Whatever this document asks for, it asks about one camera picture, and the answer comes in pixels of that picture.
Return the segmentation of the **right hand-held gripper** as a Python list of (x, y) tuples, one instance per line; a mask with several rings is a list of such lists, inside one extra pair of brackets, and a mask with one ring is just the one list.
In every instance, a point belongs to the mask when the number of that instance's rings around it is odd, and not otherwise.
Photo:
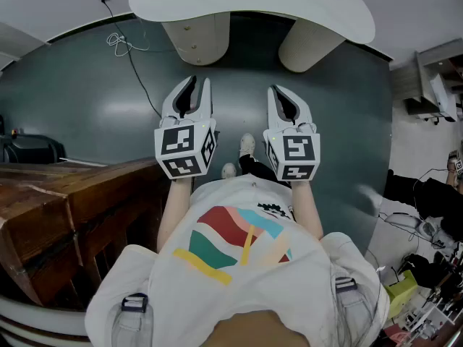
[(320, 135), (309, 105), (292, 90), (270, 86), (268, 125), (300, 124), (263, 132), (266, 155), (279, 181), (311, 181), (320, 165)]

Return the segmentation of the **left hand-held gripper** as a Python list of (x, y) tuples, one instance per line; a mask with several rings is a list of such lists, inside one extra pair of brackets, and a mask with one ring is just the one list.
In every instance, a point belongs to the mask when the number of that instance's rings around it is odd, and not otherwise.
[[(197, 90), (195, 107), (191, 97)], [(156, 161), (171, 180), (206, 175), (216, 150), (216, 120), (208, 78), (189, 76), (177, 84), (162, 105), (154, 131)]]

